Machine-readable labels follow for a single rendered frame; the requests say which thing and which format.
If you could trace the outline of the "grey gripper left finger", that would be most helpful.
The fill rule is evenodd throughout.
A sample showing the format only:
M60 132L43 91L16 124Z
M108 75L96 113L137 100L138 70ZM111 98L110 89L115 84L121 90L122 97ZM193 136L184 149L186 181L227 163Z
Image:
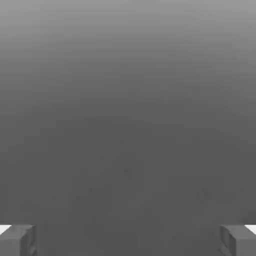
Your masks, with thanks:
M37 226L0 224L0 256L38 256Z

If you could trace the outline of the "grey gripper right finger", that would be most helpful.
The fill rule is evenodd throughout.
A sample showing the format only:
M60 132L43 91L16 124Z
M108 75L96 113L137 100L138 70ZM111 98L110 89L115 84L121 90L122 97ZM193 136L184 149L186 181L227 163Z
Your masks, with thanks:
M223 256L256 256L256 224L221 225L219 235Z

